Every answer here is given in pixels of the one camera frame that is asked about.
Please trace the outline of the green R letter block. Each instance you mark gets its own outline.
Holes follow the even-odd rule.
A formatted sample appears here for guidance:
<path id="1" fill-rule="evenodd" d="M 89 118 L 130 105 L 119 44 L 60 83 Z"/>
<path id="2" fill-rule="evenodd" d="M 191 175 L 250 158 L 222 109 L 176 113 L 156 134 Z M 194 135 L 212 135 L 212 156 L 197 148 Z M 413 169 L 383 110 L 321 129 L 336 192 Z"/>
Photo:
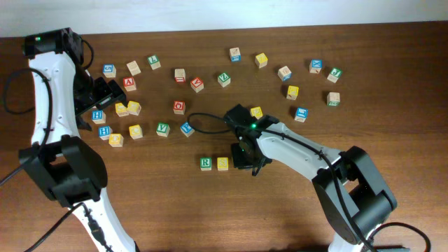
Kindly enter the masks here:
<path id="1" fill-rule="evenodd" d="M 199 167 L 202 171 L 211 171 L 212 159 L 210 157 L 201 157 L 199 159 Z"/>

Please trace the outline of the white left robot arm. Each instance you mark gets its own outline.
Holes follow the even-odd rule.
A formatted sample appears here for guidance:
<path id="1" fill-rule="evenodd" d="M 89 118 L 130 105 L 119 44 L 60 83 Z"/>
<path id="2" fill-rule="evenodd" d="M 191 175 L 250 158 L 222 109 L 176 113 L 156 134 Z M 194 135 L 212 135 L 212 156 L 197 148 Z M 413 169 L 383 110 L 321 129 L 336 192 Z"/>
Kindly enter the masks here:
<path id="1" fill-rule="evenodd" d="M 77 217 L 99 251 L 138 251 L 109 201 L 102 157 L 79 134 L 91 128 L 81 118 L 83 113 L 127 103 L 114 80 L 93 78 L 87 72 L 85 44 L 70 28 L 25 38 L 23 52 L 33 73 L 36 119 L 31 148 L 19 152 L 20 163 L 49 200 Z"/>

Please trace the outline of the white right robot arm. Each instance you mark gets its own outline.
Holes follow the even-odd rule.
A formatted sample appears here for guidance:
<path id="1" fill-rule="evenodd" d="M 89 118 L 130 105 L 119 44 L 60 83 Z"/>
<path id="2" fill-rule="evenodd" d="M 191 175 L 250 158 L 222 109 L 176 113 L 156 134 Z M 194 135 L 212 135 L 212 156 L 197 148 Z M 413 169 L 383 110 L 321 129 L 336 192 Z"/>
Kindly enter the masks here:
<path id="1" fill-rule="evenodd" d="M 317 144 L 277 118 L 260 119 L 238 104 L 224 116 L 238 139 L 234 166 L 257 176 L 276 160 L 310 180 L 335 231 L 329 251 L 368 251 L 367 240 L 398 203 L 370 156 L 357 146 L 347 151 Z"/>

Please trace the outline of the blue H block upper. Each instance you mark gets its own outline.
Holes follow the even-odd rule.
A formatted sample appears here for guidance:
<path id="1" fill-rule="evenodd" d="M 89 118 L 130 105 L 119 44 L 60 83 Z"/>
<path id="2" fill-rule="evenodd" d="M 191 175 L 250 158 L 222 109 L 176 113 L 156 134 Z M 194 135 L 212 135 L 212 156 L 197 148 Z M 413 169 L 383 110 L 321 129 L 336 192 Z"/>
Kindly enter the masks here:
<path id="1" fill-rule="evenodd" d="M 92 112 L 92 121 L 95 124 L 104 124 L 106 122 L 106 114 L 102 110 Z"/>

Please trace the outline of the blue H block lower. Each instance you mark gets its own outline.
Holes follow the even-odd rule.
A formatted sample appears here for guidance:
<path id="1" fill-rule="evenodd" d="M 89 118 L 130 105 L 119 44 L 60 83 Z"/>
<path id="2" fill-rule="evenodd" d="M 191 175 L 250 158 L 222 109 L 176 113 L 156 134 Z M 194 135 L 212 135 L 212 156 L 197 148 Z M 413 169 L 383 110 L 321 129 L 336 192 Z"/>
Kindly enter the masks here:
<path id="1" fill-rule="evenodd" d="M 99 138 L 102 140 L 109 140 L 110 135 L 113 133 L 113 130 L 110 126 L 103 126 L 98 128 Z"/>

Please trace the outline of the blue S letter block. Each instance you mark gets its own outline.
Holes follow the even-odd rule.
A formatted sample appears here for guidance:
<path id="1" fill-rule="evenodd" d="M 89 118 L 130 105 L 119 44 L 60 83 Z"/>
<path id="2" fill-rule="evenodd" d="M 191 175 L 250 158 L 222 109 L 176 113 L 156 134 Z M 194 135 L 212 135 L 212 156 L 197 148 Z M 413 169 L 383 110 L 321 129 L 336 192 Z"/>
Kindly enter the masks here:
<path id="1" fill-rule="evenodd" d="M 116 77 L 116 68 L 113 64 L 105 64 L 103 66 L 102 73 L 107 78 L 115 78 Z"/>

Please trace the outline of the yellow block pair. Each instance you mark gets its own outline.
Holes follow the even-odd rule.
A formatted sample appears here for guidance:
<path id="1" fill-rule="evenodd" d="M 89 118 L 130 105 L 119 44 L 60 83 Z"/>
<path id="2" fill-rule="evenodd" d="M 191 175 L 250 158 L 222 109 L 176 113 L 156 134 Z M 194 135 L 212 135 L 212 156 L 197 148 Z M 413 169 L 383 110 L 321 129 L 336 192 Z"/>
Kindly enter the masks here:
<path id="1" fill-rule="evenodd" d="M 127 107 L 123 103 L 115 104 L 115 112 L 119 117 L 128 116 Z"/>
<path id="2" fill-rule="evenodd" d="M 127 112 L 130 115 L 138 116 L 141 112 L 141 105 L 136 101 L 129 101 L 127 105 Z"/>

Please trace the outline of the red A letter block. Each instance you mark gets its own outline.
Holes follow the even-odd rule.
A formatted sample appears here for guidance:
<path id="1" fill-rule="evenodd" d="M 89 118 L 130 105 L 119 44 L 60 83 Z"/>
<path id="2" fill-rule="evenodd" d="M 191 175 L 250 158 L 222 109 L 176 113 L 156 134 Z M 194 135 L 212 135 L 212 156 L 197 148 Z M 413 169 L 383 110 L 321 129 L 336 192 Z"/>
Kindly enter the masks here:
<path id="1" fill-rule="evenodd" d="M 137 89 L 137 84 L 133 77 L 124 78 L 123 86 L 128 92 L 135 91 Z"/>

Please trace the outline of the yellow block right pair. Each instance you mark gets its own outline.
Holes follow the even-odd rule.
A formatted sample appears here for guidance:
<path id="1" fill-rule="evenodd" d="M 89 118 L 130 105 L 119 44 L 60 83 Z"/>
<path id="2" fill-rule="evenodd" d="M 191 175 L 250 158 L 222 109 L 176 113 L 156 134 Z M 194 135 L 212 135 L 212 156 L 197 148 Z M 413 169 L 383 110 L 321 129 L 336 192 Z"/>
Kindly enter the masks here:
<path id="1" fill-rule="evenodd" d="M 130 115 L 138 116 L 141 112 L 141 105 L 136 101 L 129 101 L 127 105 L 127 112 Z"/>

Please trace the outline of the green Z letter block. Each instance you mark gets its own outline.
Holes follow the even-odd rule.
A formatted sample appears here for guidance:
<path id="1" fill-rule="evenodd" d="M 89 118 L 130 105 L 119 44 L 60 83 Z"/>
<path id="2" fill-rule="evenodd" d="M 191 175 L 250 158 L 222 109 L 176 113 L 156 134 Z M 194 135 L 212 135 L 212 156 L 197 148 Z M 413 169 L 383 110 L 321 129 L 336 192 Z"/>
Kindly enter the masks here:
<path id="1" fill-rule="evenodd" d="M 227 73 L 223 72 L 218 75 L 218 83 L 224 88 L 231 83 L 231 78 Z"/>

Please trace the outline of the green V letter block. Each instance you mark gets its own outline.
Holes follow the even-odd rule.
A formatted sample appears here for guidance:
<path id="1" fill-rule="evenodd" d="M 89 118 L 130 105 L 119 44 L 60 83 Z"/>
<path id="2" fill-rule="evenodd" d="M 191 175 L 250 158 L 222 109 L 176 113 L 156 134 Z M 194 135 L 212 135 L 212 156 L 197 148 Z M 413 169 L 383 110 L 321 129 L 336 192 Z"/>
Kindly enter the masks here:
<path id="1" fill-rule="evenodd" d="M 156 128 L 156 134 L 161 137 L 168 137 L 170 132 L 170 126 L 167 123 L 159 122 Z"/>

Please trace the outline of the red O letter block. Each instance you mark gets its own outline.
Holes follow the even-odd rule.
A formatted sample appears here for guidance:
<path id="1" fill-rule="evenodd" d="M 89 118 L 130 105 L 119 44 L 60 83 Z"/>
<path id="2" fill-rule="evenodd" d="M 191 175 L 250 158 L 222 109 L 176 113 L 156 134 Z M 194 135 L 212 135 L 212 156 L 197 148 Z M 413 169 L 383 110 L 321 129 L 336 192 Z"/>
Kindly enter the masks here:
<path id="1" fill-rule="evenodd" d="M 186 103 L 184 101 L 175 101 L 173 111 L 175 114 L 184 115 L 186 111 Z"/>

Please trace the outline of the red I letter block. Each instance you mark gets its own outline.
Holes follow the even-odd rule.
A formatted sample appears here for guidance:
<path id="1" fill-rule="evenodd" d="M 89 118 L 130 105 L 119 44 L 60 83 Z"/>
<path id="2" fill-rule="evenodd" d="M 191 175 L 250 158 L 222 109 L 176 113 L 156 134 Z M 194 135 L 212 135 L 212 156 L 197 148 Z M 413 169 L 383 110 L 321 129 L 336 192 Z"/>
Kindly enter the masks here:
<path id="1" fill-rule="evenodd" d="M 175 69 L 174 70 L 174 80 L 177 83 L 184 83 L 186 81 L 185 69 Z"/>

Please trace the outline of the yellow top block far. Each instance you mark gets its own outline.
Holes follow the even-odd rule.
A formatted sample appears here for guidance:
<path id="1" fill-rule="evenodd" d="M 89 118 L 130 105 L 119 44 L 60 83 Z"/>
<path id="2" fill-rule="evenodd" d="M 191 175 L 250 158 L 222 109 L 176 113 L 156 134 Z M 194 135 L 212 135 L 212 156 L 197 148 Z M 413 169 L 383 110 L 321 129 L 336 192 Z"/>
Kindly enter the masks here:
<path id="1" fill-rule="evenodd" d="M 265 53 L 260 53 L 255 56 L 255 64 L 259 69 L 266 67 L 268 63 L 268 58 Z"/>

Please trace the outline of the green J letter block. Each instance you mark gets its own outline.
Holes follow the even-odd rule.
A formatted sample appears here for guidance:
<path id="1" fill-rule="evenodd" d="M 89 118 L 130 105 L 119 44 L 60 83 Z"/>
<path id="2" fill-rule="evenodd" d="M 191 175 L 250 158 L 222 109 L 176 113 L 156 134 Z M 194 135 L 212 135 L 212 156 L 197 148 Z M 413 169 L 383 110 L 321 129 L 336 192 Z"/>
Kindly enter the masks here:
<path id="1" fill-rule="evenodd" d="M 341 77 L 342 73 L 343 73 L 343 71 L 341 69 L 334 67 L 330 70 L 327 80 L 332 83 L 336 83 L 339 80 L 339 78 Z"/>

